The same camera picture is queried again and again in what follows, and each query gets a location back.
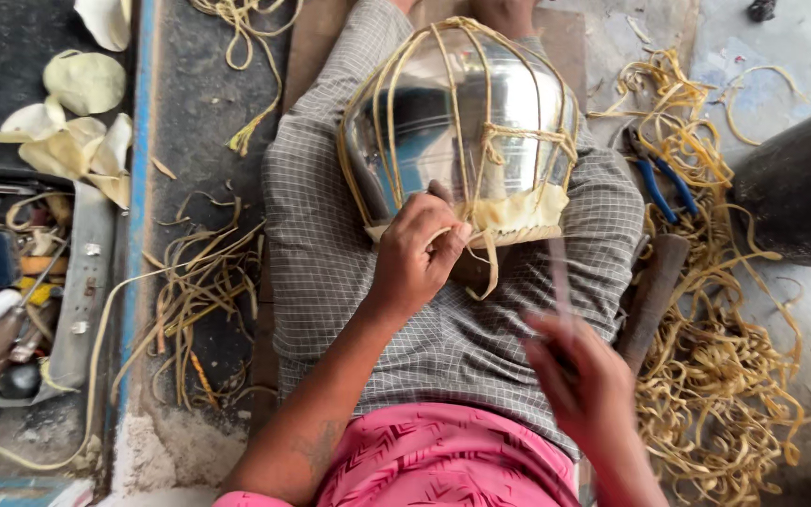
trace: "tattoo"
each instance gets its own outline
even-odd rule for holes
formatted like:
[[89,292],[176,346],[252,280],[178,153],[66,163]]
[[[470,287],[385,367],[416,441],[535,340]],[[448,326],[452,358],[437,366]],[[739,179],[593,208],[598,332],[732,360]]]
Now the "tattoo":
[[318,486],[331,466],[333,451],[346,429],[347,421],[323,421],[321,432],[314,441],[297,438],[292,450],[306,457],[312,472],[312,484]]

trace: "gray checkered shirt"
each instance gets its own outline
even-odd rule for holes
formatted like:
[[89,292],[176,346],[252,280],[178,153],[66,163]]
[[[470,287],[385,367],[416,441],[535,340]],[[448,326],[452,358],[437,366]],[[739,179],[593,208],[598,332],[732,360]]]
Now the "gray checkered shirt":
[[[288,395],[340,333],[367,294],[376,255],[337,162],[336,128],[355,88],[408,36],[412,26],[388,0],[361,0],[321,75],[280,120],[264,160],[279,387]],[[543,54],[536,38],[520,40]],[[571,301],[612,340],[618,299],[631,279],[643,201],[614,154],[581,124],[579,163],[569,182],[563,235]],[[496,290],[472,300],[447,283],[387,345],[355,408],[441,401],[517,421],[573,459],[519,339],[523,308],[553,307],[546,244],[516,246]]]

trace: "black ball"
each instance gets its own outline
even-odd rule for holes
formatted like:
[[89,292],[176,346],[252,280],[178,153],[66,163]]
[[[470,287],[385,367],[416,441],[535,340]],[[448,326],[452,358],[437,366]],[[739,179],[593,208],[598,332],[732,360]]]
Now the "black ball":
[[6,368],[0,375],[0,394],[5,399],[27,399],[36,396],[42,376],[35,361]]

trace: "black pipe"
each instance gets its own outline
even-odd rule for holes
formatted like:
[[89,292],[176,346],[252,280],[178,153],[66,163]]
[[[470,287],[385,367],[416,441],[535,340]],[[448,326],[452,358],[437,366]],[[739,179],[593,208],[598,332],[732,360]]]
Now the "black pipe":
[[761,144],[735,173],[733,200],[753,214],[757,246],[811,265],[811,118]]

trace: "screwdriver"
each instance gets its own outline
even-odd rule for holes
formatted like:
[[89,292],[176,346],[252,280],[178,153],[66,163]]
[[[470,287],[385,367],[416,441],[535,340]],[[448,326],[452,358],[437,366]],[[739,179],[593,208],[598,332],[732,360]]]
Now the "screwdriver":
[[59,259],[59,257],[61,257],[61,254],[65,251],[65,248],[68,247],[68,243],[69,241],[65,241],[61,244],[59,249],[55,251],[49,265],[46,266],[46,269],[43,270],[38,277],[36,277],[36,282],[34,282],[32,287],[30,287],[30,289],[27,291],[27,294],[24,294],[21,301],[9,309],[4,316],[0,317],[0,346],[4,346],[5,350],[7,350],[8,346],[17,339],[17,335],[21,330],[23,320],[27,318],[27,310],[25,307],[30,299],[30,296],[34,291],[36,291],[39,284],[42,283],[42,280],[46,278],[46,275],[49,274],[49,270],[51,270],[52,266],[55,265],[55,262]]

